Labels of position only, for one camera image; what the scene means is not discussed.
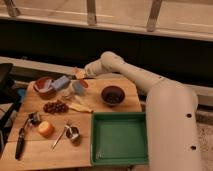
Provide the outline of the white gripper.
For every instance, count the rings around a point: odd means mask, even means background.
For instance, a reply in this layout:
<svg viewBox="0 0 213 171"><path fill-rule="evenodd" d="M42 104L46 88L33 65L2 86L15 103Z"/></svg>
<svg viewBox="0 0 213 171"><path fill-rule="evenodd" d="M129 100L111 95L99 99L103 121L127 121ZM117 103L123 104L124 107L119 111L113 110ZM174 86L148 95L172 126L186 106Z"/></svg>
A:
<svg viewBox="0 0 213 171"><path fill-rule="evenodd" d="M96 64L88 64L85 66L84 70L80 71L78 67L74 67L73 72L75 73L75 77L77 79L84 79L86 76L88 78L93 78L98 75L98 66Z"/></svg>

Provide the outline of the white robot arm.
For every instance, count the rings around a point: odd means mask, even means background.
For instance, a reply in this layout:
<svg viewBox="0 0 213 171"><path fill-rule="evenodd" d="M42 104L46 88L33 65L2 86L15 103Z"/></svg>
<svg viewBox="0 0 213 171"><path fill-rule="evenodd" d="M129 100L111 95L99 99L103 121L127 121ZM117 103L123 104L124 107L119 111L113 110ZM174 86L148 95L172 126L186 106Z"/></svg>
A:
<svg viewBox="0 0 213 171"><path fill-rule="evenodd" d="M122 74L147 95L149 171L203 171L195 116L197 94L110 51L78 70L76 77L94 78L112 72Z"/></svg>

